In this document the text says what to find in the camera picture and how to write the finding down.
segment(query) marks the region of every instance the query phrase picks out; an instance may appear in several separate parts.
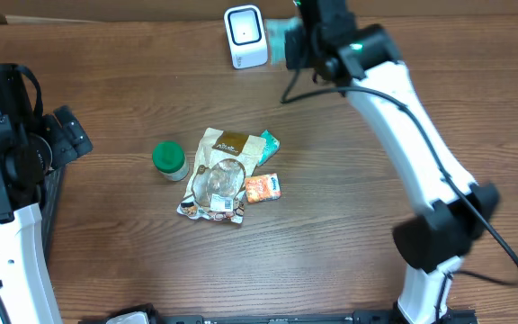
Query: white label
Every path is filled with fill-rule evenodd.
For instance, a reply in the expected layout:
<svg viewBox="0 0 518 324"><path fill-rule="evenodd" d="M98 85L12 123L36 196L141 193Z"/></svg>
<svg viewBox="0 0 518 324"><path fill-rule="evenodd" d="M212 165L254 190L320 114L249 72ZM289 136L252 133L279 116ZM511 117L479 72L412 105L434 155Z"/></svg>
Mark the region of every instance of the white label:
<svg viewBox="0 0 518 324"><path fill-rule="evenodd" d="M232 212L233 211L233 199L227 197L221 197L214 193L211 196L210 209L214 212Z"/></svg>

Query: orange snack packet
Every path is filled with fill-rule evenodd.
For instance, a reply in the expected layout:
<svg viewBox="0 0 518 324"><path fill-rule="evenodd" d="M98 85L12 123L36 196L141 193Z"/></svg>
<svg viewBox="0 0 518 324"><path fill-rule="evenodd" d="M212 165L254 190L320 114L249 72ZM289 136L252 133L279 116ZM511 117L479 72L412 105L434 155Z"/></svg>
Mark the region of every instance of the orange snack packet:
<svg viewBox="0 0 518 324"><path fill-rule="evenodd" d="M245 179L247 200L258 203L279 199L281 188L277 174L251 176Z"/></svg>

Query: jar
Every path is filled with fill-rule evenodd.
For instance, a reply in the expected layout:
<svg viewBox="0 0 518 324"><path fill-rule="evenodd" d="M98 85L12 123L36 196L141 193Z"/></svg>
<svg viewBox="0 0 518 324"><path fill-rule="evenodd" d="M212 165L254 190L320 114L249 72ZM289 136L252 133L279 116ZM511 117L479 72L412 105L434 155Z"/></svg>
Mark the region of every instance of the jar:
<svg viewBox="0 0 518 324"><path fill-rule="evenodd" d="M189 173L189 162L183 149L174 141L159 143L153 150L153 164L171 181L180 181Z"/></svg>

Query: teal wrapper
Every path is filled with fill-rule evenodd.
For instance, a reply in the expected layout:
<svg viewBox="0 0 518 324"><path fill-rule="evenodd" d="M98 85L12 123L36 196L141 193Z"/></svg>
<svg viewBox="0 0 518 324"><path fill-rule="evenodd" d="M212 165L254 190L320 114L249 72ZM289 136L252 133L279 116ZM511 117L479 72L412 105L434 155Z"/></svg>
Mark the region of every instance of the teal wrapper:
<svg viewBox="0 0 518 324"><path fill-rule="evenodd" d="M259 160L259 163L257 164L259 167L262 166L269 158L271 158L277 151L279 150L279 147L281 146L281 143L278 139L276 139L268 130L265 130L263 134L261 134L261 137L266 139L265 143L265 149L263 150L263 156L261 157L261 160Z"/></svg>

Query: wooden table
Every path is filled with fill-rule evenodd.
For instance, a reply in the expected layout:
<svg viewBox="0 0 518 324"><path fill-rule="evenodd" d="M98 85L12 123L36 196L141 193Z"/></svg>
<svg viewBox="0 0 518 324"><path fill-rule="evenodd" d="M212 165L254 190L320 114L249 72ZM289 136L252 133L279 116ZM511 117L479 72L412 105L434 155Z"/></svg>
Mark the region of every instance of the wooden table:
<svg viewBox="0 0 518 324"><path fill-rule="evenodd" d="M493 223L518 253L518 16L361 19L374 22L457 158L500 188ZM223 22L0 26L0 62L28 65L46 111L69 104L94 142L67 170L49 262L66 323L143 302L205 316L386 309L401 292L391 228L413 215L374 134L338 95L281 106L290 72L234 71ZM175 214L186 180L151 162L161 140L193 161L208 127L281 139L256 174L279 173L282 198L248 206L240 228ZM465 268L516 278L489 235ZM518 323L516 289L460 277L449 304Z"/></svg>

